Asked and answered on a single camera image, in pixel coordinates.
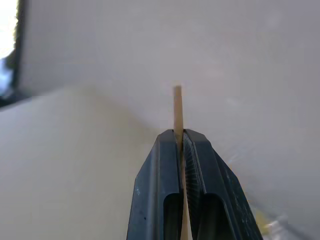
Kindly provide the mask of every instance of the black metal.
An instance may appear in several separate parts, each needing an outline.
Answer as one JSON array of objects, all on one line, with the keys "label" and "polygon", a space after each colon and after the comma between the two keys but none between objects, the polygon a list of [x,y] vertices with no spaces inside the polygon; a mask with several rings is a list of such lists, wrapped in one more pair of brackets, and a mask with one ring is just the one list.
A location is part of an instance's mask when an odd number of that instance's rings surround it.
[{"label": "black metal", "polygon": [[179,240],[183,213],[180,157],[172,130],[160,134],[134,183],[127,240]]},{"label": "black metal", "polygon": [[183,148],[192,238],[262,240],[237,177],[207,138],[187,129]]}]

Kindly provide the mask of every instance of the wooden stick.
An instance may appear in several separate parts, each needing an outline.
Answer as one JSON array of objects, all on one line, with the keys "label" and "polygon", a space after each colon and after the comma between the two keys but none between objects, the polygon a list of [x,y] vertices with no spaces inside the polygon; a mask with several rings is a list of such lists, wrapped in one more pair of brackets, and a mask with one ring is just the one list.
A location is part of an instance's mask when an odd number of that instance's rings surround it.
[{"label": "wooden stick", "polygon": [[183,136],[184,136],[184,118],[182,109],[182,90],[181,86],[175,86],[173,89],[173,112],[174,112],[174,124],[173,131],[176,137],[179,155],[180,155],[180,166],[181,166],[181,178],[183,185],[183,215],[182,215],[182,227],[181,227],[181,240],[188,240],[188,236],[191,236],[188,202],[187,202],[187,190],[186,190],[186,175],[185,175],[185,161],[183,153]]}]

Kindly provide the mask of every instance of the white wall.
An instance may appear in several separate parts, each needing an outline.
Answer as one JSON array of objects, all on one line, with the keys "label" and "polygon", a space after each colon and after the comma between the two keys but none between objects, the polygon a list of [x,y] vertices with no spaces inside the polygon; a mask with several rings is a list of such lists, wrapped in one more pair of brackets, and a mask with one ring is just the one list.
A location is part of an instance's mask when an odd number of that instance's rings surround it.
[{"label": "white wall", "polygon": [[155,129],[172,86],[246,191],[320,234],[320,2],[29,0],[22,87],[101,90]]}]

